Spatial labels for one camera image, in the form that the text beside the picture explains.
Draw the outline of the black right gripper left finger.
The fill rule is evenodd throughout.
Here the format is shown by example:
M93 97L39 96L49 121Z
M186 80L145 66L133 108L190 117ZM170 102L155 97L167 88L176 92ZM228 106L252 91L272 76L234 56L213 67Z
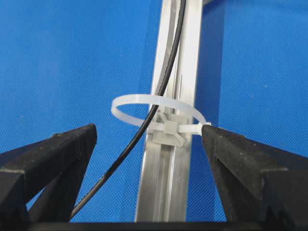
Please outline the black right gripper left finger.
M94 124L0 155L0 222L68 222L97 141Z

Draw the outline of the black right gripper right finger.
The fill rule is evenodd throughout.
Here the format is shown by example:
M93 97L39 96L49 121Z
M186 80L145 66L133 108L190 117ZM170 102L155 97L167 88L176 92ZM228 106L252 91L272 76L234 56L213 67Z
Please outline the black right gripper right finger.
M203 145L228 221L306 224L306 157L210 125Z

